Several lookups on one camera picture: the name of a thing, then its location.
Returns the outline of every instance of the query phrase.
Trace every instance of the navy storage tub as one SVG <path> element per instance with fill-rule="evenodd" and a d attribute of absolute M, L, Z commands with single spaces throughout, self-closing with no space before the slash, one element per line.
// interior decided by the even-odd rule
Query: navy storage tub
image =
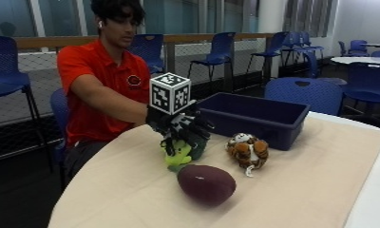
<path fill-rule="evenodd" d="M 289 150 L 310 107 L 217 93 L 199 102 L 199 108 L 203 117 L 215 123 L 213 133 L 228 137 L 236 133 L 253 134 L 271 148 Z"/>

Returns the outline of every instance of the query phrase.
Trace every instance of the beige table surface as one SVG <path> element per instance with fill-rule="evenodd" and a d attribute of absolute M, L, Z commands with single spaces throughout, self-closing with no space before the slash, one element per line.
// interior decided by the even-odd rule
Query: beige table surface
<path fill-rule="evenodd" d="M 88 161 L 50 227 L 380 228 L 380 130 L 369 128 L 376 129 L 310 112 L 291 151 L 271 149 L 255 178 L 227 156 L 228 138 L 213 135 L 195 163 L 228 171 L 237 190 L 209 208 L 184 195 L 165 169 L 161 137 L 143 126 Z"/>

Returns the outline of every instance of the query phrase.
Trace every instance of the man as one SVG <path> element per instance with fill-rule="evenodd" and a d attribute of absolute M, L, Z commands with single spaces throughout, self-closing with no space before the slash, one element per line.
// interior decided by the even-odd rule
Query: man
<path fill-rule="evenodd" d="M 149 71 L 131 45 L 144 11 L 139 0 L 92 0 L 99 39 L 66 47 L 58 67 L 70 108 L 66 175 L 72 178 L 116 136 L 144 124 Z"/>

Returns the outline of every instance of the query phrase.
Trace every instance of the window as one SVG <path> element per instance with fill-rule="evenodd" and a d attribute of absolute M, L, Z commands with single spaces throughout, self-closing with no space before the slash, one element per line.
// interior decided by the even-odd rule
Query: window
<path fill-rule="evenodd" d="M 46 36 L 80 35 L 75 1 L 39 0 Z"/>
<path fill-rule="evenodd" d="M 326 36 L 332 0 L 289 0 L 284 30 L 308 31 L 310 36 Z"/>
<path fill-rule="evenodd" d="M 224 31 L 241 32 L 243 0 L 224 1 Z"/>
<path fill-rule="evenodd" d="M 89 7 L 91 0 L 84 0 L 84 12 L 86 12 L 86 20 L 87 20 L 87 27 L 88 27 L 88 35 L 97 35 L 97 25 L 93 20 L 93 13 Z"/>
<path fill-rule="evenodd" d="M 249 30 L 248 32 L 257 32 L 259 31 L 259 6 L 260 0 L 251 0 L 251 7 L 249 7 Z"/>
<path fill-rule="evenodd" d="M 36 36 L 28 0 L 0 0 L 0 35 Z"/>
<path fill-rule="evenodd" d="M 147 33 L 197 33 L 197 0 L 143 0 Z"/>
<path fill-rule="evenodd" d="M 207 6 L 207 32 L 216 33 L 216 1 L 208 1 Z"/>

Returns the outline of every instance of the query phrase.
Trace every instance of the football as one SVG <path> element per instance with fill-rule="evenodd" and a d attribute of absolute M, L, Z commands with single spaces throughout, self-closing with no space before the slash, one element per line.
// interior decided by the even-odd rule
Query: football
<path fill-rule="evenodd" d="M 188 164 L 177 173 L 177 181 L 185 194 L 208 206 L 219 206 L 237 188 L 231 174 L 209 165 Z"/>

